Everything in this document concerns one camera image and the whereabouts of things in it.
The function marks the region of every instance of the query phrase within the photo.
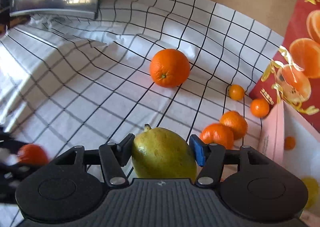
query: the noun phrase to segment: white logo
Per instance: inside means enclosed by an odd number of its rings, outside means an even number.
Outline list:
[[[157,185],[163,186],[163,185],[165,185],[165,182],[160,181],[160,182],[157,183]]]

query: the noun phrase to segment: yellow-green fruit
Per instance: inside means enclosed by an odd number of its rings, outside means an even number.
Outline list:
[[[196,179],[196,161],[186,141],[175,132],[151,129],[137,135],[132,145],[133,168],[139,178]]]
[[[317,200],[319,195],[319,185],[317,181],[313,177],[304,177],[301,179],[302,182],[306,185],[308,189],[308,202],[305,206],[306,209],[313,206]]]

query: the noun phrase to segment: red bag with orange print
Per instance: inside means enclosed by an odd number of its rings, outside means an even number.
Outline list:
[[[286,101],[320,131],[320,0],[297,0],[284,41],[249,96]]]

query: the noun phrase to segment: checkered cloth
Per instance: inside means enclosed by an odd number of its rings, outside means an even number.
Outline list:
[[[261,120],[251,115],[247,95],[233,101],[227,90],[239,84],[248,93],[282,40],[209,0],[102,0],[97,20],[36,14],[0,43],[1,122],[55,158],[74,145],[119,143],[145,123],[188,140],[237,110],[248,134],[234,148],[256,148]],[[149,76],[150,60],[165,48],[182,51],[191,68],[188,80],[171,89]],[[131,160],[123,170],[136,177]],[[103,181],[99,167],[88,172]],[[3,217],[5,210],[13,217]],[[17,208],[0,209],[0,226],[21,219]]]

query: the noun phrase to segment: ribbed gray surface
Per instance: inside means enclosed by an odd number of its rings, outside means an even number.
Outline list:
[[[21,227],[52,227],[26,220]],[[189,180],[141,180],[109,192],[90,215],[57,227],[305,227],[300,220],[262,224],[244,220],[227,210],[212,190],[203,190]]]

